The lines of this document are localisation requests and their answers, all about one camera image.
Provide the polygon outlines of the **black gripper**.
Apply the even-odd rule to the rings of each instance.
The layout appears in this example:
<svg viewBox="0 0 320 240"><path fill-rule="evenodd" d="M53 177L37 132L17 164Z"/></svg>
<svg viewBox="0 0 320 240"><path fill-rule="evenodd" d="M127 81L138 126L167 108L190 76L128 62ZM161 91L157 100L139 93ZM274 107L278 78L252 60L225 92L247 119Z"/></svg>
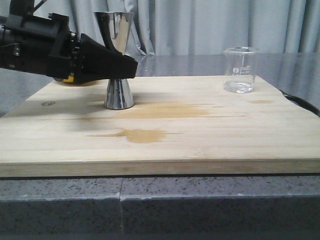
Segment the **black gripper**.
<svg viewBox="0 0 320 240"><path fill-rule="evenodd" d="M116 48L119 12L96 12L104 45L70 31L69 17L10 14L0 18L0 66L3 69L69 79L81 85L103 79L133 79L138 62Z"/></svg>

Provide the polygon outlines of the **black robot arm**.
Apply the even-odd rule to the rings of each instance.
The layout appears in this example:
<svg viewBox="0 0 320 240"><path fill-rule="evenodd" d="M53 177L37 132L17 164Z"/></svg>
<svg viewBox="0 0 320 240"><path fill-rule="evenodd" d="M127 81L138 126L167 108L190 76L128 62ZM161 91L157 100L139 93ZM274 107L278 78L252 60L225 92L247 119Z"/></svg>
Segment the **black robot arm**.
<svg viewBox="0 0 320 240"><path fill-rule="evenodd" d="M12 0L9 15L0 18L0 66L44 75L75 85L103 79L133 79L137 61L88 35L70 31L69 17L35 16L43 4Z"/></svg>

